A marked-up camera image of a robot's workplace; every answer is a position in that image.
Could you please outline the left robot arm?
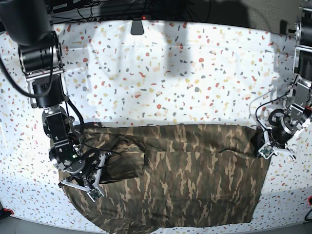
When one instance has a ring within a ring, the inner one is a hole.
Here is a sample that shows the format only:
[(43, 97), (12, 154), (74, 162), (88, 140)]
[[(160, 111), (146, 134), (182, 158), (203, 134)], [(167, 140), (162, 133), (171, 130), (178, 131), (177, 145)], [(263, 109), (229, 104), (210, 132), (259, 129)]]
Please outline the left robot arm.
[(299, 12), (295, 29), (289, 31), (295, 36), (292, 71), (296, 77), (285, 94), (276, 98), (283, 100), (283, 107), (270, 113), (269, 125), (256, 119), (263, 131), (257, 138), (256, 156), (264, 159), (284, 154), (295, 160), (287, 143), (312, 123), (312, 2), (304, 1)]

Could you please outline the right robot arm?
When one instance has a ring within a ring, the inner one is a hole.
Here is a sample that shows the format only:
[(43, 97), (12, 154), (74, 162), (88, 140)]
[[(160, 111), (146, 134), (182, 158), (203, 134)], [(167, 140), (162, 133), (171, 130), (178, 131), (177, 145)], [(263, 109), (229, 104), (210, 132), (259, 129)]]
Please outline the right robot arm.
[(43, 129), (52, 143), (49, 159), (58, 170), (69, 174), (59, 186), (86, 192), (92, 201), (96, 201), (104, 196), (99, 182), (110, 153), (94, 147), (85, 150), (84, 125), (75, 127), (74, 117), (61, 106), (62, 103), (73, 106), (73, 103), (63, 88), (61, 47), (45, 2), (3, 0), (0, 3), (0, 20), (18, 45), (19, 63), (27, 89), (17, 85), (4, 65), (1, 65), (1, 70), (11, 85), (30, 99), (33, 108), (43, 110)]

